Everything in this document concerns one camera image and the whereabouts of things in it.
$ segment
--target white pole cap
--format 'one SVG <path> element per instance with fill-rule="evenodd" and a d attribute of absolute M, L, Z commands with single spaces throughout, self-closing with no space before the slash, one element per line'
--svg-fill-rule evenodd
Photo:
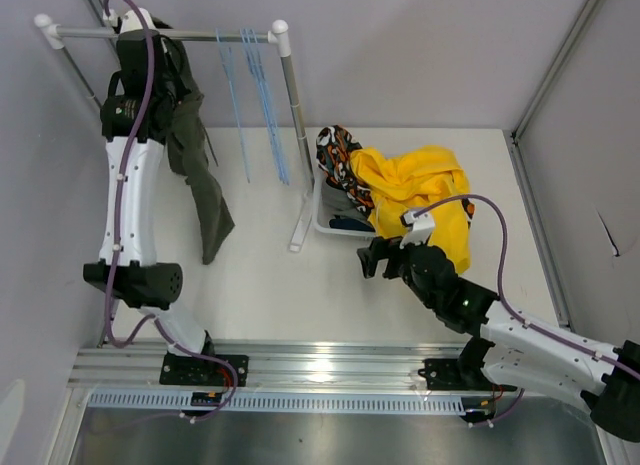
<path fill-rule="evenodd" d="M 291 44 L 289 43 L 289 24 L 284 20 L 276 20 L 271 25 L 271 33 L 278 42 L 278 52 L 281 57 L 291 55 Z"/>
<path fill-rule="evenodd" d="M 64 48 L 64 43 L 58 36 L 58 25 L 53 23 L 49 15 L 40 13 L 34 17 L 33 23 L 42 31 L 51 48 L 54 50 L 62 50 Z"/>

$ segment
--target black mounting bracket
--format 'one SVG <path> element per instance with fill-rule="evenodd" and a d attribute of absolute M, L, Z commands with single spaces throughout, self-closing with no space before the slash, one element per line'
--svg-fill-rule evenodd
<path fill-rule="evenodd" d="M 211 338 L 207 335 L 201 355 L 216 357 L 229 363 L 238 374 L 238 387 L 247 385 L 249 357 L 247 355 L 216 355 Z M 167 352 L 160 371 L 161 385 L 187 385 L 196 387 L 224 387 L 226 383 L 225 367 L 208 360 L 183 357 Z"/>
<path fill-rule="evenodd" d="M 463 377 L 458 367 L 457 358 L 427 358 L 424 368 L 418 375 L 427 381 L 427 389 L 445 392 L 491 392 L 496 384 L 484 376 Z M 511 385 L 500 385 L 505 392 L 513 392 L 517 388 Z"/>

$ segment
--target clothes rack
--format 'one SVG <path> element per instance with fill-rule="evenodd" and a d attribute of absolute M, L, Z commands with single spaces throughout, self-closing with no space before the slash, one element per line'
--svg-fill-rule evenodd
<path fill-rule="evenodd" d="M 52 49 L 59 52 L 62 60 L 66 64 L 68 72 L 75 77 L 82 89 L 87 93 L 87 98 L 96 106 L 99 112 L 102 106 L 97 98 L 95 91 L 87 81 L 84 73 L 78 66 L 73 55 L 66 48 L 64 39 L 66 38 L 98 38 L 103 40 L 113 40 L 117 37 L 116 32 L 108 27 L 98 28 L 77 28 L 65 27 L 53 22 L 48 15 L 40 14 L 34 19 L 36 26 L 42 31 L 47 42 Z M 240 32 L 219 32 L 215 31 L 189 31 L 189 30 L 163 30 L 162 33 L 172 40 L 191 41 L 191 42 L 217 42 L 218 38 L 221 42 L 239 43 L 242 41 Z M 302 161 L 302 169 L 304 174 L 304 191 L 302 200 L 302 209 L 298 217 L 293 235 L 289 242 L 289 250 L 299 252 L 302 249 L 309 225 L 311 223 L 311 196 L 313 193 L 314 175 L 311 164 L 311 155 L 309 153 L 309 145 L 307 133 L 304 124 L 304 116 L 300 106 L 298 96 L 298 87 L 291 59 L 291 43 L 289 41 L 289 25 L 284 20 L 276 20 L 271 26 L 271 30 L 264 33 L 256 33 L 258 43 L 275 45 L 278 49 L 280 61 L 282 63 L 282 73 L 287 86 L 287 94 L 289 97 L 289 106 L 291 108 L 291 116 L 293 126 L 296 132 L 296 140 L 300 151 L 300 159 Z"/>

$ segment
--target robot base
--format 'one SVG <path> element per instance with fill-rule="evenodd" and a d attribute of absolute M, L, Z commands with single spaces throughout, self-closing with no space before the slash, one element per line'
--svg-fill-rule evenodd
<path fill-rule="evenodd" d="M 238 387 L 245 387 L 249 372 L 247 355 L 216 355 L 213 343 L 207 335 L 202 355 L 219 358 L 228 362 L 238 374 Z M 202 387 L 224 387 L 226 369 L 216 363 L 194 357 L 182 357 L 167 352 L 162 361 L 160 383 L 162 385 L 189 385 Z"/>

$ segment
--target white wall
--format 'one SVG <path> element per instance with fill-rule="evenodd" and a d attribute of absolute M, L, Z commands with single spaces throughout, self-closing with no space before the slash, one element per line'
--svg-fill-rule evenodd
<path fill-rule="evenodd" d="M 572 325 L 617 345 L 640 342 L 639 8 L 605 1 L 522 141 Z"/>
<path fill-rule="evenodd" d="M 95 343 L 102 313 L 82 264 L 101 243 L 106 155 L 95 114 L 33 26 L 42 11 L 91 25 L 81 0 L 0 0 L 0 396 L 26 382 L 11 465 L 43 458 L 76 351 Z M 103 47 L 81 52 L 83 63 L 109 59 Z"/>
<path fill-rule="evenodd" d="M 511 129 L 583 0 L 136 0 L 181 29 L 291 25 L 309 125 Z M 235 125 L 215 45 L 189 45 L 209 126 Z M 263 123 L 241 46 L 244 123 Z M 290 123 L 276 54 L 268 72 Z"/>

